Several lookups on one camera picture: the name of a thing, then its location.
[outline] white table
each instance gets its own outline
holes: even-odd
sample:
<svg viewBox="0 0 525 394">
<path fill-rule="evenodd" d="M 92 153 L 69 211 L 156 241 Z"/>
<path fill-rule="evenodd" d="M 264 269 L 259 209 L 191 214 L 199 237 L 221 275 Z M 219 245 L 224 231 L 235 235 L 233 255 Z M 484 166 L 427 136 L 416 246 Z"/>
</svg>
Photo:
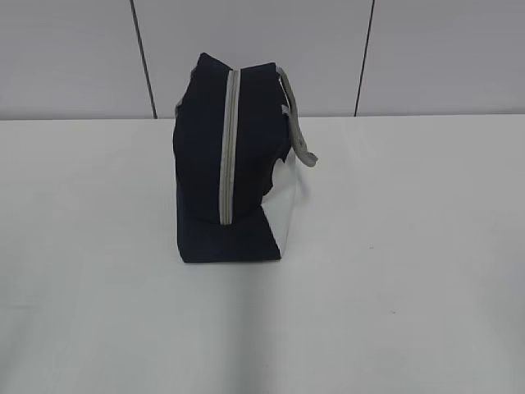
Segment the white table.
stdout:
<svg viewBox="0 0 525 394">
<path fill-rule="evenodd" d="M 525 392 L 525 117 L 308 118 L 278 263 L 185 265 L 172 121 L 0 122 L 0 392 Z"/>
</svg>

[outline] zipper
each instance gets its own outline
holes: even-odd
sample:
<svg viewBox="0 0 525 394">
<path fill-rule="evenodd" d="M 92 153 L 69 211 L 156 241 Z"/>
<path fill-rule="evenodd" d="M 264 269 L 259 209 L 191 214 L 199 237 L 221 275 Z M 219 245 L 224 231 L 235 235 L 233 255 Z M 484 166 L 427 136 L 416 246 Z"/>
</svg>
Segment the zipper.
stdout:
<svg viewBox="0 0 525 394">
<path fill-rule="evenodd" d="M 228 72 L 222 130 L 221 175 L 219 178 L 219 219 L 229 225 L 233 218 L 233 186 L 235 179 L 235 147 L 239 118 L 240 70 Z"/>
</svg>

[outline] lunch bag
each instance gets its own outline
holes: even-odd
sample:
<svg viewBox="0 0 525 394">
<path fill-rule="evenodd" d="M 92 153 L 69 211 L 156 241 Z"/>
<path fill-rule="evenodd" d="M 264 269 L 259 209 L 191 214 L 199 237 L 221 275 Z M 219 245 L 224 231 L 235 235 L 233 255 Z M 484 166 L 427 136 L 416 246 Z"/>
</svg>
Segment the lunch bag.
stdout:
<svg viewBox="0 0 525 394">
<path fill-rule="evenodd" d="M 203 53 L 176 105 L 177 244 L 186 263 L 278 260 L 297 181 L 313 167 L 286 73 Z"/>
</svg>

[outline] gray strap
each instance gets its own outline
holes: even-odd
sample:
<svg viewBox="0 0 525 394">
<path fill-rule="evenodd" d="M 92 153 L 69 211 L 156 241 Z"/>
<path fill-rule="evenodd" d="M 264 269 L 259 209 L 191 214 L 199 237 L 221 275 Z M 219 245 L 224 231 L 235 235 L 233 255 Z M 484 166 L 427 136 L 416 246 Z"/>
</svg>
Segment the gray strap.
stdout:
<svg viewBox="0 0 525 394">
<path fill-rule="evenodd" d="M 303 132 L 299 127 L 299 114 L 297 111 L 297 103 L 295 102 L 294 91 L 288 80 L 288 75 L 285 71 L 277 67 L 277 74 L 281 77 L 282 88 L 285 91 L 286 98 L 290 107 L 282 106 L 282 113 L 288 118 L 288 124 L 290 126 L 290 135 L 292 139 L 292 147 L 294 148 L 295 154 L 299 160 L 307 167 L 315 166 L 317 162 L 317 156 L 308 151 L 308 146 L 303 137 Z"/>
</svg>

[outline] white panel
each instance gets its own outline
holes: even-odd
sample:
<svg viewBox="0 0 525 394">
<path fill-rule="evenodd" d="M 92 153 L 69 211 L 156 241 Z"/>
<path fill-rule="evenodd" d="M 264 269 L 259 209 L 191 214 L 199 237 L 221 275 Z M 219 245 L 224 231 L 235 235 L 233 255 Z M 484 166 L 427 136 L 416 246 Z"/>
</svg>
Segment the white panel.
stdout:
<svg viewBox="0 0 525 394">
<path fill-rule="evenodd" d="M 262 197 L 261 207 L 283 257 L 297 188 L 297 167 L 293 149 L 289 151 L 284 162 L 277 159 L 273 167 L 272 184 L 272 189 Z"/>
<path fill-rule="evenodd" d="M 0 7 L 0 118 L 152 116 L 126 0 Z"/>
<path fill-rule="evenodd" d="M 360 115 L 525 111 L 523 0 L 376 4 Z"/>
<path fill-rule="evenodd" d="M 277 62 L 302 114 L 354 111 L 371 0 L 136 0 L 160 117 L 173 117 L 201 52 Z"/>
</svg>

